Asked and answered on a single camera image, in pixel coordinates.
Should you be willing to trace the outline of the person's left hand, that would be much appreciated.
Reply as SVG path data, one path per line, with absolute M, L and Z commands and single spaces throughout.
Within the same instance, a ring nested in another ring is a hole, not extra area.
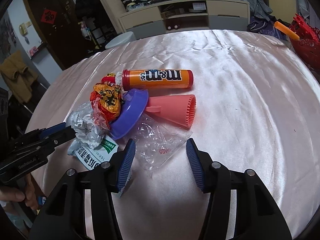
M 3 202 L 24 201 L 26 206 L 30 207 L 32 210 L 37 210 L 39 205 L 36 199 L 35 188 L 31 180 L 31 174 L 26 175 L 24 180 L 26 185 L 23 191 L 13 187 L 1 187 L 0 200 Z

